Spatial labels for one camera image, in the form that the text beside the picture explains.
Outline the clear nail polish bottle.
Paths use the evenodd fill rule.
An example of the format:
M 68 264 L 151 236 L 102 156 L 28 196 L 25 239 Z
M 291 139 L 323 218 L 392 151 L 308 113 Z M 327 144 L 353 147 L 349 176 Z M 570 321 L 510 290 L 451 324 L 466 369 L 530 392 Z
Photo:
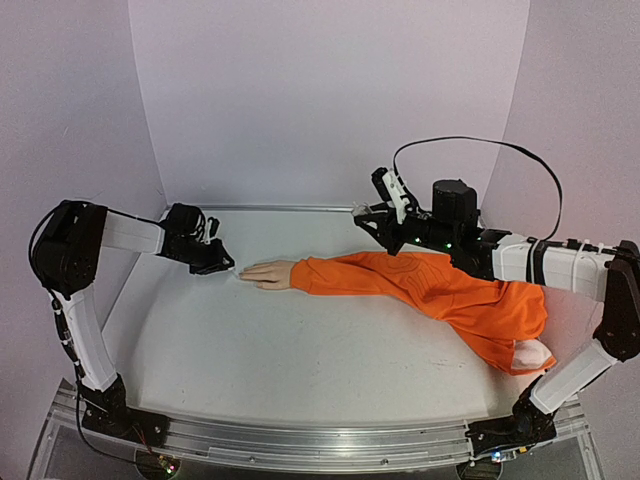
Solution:
M 362 203 L 362 204 L 355 203 L 353 205 L 352 210 L 351 210 L 351 214 L 352 214 L 353 217 L 366 216 L 366 215 L 370 215 L 372 213 L 373 213 L 373 210 L 366 203 Z

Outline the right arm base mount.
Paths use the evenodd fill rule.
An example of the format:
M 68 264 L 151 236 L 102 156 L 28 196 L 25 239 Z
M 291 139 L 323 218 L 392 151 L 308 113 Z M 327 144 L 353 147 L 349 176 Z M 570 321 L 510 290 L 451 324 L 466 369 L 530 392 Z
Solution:
M 537 383 L 535 381 L 520 394 L 510 415 L 469 424 L 465 437 L 471 441 L 474 458 L 523 447 L 530 448 L 556 437 L 556 411 L 545 414 L 531 399 Z

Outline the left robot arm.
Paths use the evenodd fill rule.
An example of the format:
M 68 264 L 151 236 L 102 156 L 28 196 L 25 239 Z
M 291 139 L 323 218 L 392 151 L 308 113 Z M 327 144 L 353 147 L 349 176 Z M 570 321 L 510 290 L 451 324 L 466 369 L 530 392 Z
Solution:
M 87 201 L 64 200 L 35 228 L 28 246 L 32 272 L 47 292 L 56 332 L 81 385 L 106 392 L 121 377 L 107 352 L 94 303 L 102 250 L 158 256 L 206 276 L 235 262 L 217 236 L 218 219 L 176 203 L 160 220 Z

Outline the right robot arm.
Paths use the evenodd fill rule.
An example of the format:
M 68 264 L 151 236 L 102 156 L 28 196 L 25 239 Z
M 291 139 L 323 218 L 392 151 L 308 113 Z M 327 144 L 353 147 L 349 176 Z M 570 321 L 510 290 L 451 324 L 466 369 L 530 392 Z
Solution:
M 570 239 L 536 240 L 479 224 L 477 194 L 461 180 L 434 183 L 432 207 L 422 210 L 402 181 L 380 168 L 372 182 L 380 203 L 357 205 L 355 224 L 388 254 L 412 245 L 449 256 L 451 264 L 486 281 L 524 282 L 584 295 L 603 305 L 591 340 L 561 366 L 542 376 L 527 402 L 555 412 L 612 366 L 639 354 L 639 249 Z

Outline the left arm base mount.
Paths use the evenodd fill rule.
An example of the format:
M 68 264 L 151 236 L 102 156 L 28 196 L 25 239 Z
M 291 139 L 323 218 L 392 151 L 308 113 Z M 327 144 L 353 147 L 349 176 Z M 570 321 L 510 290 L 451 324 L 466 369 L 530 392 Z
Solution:
M 82 428 L 151 449 L 164 446 L 169 418 L 130 407 L 127 404 L 126 387 L 119 374 L 104 391 L 92 390 L 79 382 L 79 395 L 85 404 L 80 421 Z

